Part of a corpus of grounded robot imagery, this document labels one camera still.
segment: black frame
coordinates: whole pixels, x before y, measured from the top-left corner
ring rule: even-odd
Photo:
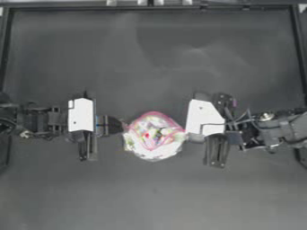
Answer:
[[[117,2],[115,6],[106,6],[106,2],[65,2],[65,3],[23,3],[23,4],[5,4],[2,5],[2,24],[0,37],[0,91],[3,90],[5,83],[5,66],[9,51],[9,36],[11,27],[11,18],[15,10],[39,10],[39,11],[289,11],[289,23],[292,28],[292,36],[294,42],[294,49],[297,54],[298,69],[301,75],[301,93],[304,106],[307,106],[307,57],[305,46],[301,34],[301,18],[297,4],[208,4],[201,3],[201,0],[192,0],[192,5],[182,5],[181,0],[165,0],[164,5],[156,5],[156,0],[145,0],[145,5],[137,5],[137,1]]]

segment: black border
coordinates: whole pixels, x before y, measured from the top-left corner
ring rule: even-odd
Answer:
[[[154,6],[153,0],[146,0],[146,5],[137,6],[135,1],[122,2],[115,6],[106,6],[102,2],[70,2],[70,3],[23,3],[23,4],[2,4],[2,24],[0,37],[0,91],[3,90],[5,84],[5,66],[9,51],[9,37],[13,13],[17,10],[22,11],[204,11],[204,12],[240,12],[240,11],[280,11],[289,12],[289,23],[292,28],[292,38],[294,42],[294,49],[297,55],[297,64],[301,75],[301,93],[302,101],[307,106],[307,59],[305,46],[301,33],[301,18],[297,4],[201,4],[201,0],[193,0],[193,5],[182,6],[178,3],[181,0],[170,0],[169,4],[164,6]]]

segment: plastic bag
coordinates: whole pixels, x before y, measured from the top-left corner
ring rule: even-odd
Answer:
[[[123,150],[141,159],[156,162],[181,151],[185,140],[180,125],[162,113],[146,112],[123,132]]]

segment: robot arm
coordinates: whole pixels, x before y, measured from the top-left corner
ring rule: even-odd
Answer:
[[[234,118],[236,101],[229,95],[218,93],[209,98],[198,93],[194,102],[189,103],[188,115],[197,112],[202,116],[198,115],[198,119],[186,117],[185,131],[190,141],[206,145],[204,164],[222,168],[230,146],[237,146],[241,151],[262,148],[269,153],[282,143],[294,149],[307,147],[307,108],[258,114],[246,110]],[[206,110],[198,107],[201,102],[210,103]],[[190,129],[190,123],[196,125],[194,129]]]
[[[269,153],[285,143],[297,151],[305,166],[307,108],[266,111],[249,110],[234,116],[236,100],[224,93],[212,96],[197,93],[189,102],[185,133],[188,141],[205,145],[204,164],[222,168],[230,146],[241,151],[262,148]],[[18,105],[0,93],[0,156],[7,155],[9,137],[65,138],[77,144],[79,161],[97,160],[97,138],[123,131],[122,122],[110,116],[97,116],[95,102],[83,93],[67,102],[66,108]]]

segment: gray tabletop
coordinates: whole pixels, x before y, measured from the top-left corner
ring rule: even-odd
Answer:
[[[131,121],[161,111],[184,125],[194,91],[230,93],[240,111],[302,105],[289,15],[272,13],[15,12],[5,91],[15,102],[65,103],[87,90],[97,113]],[[224,170],[185,144],[148,163],[98,142],[99,160],[75,146],[14,139],[0,175],[0,229],[302,229],[307,172],[281,147],[229,153]]]

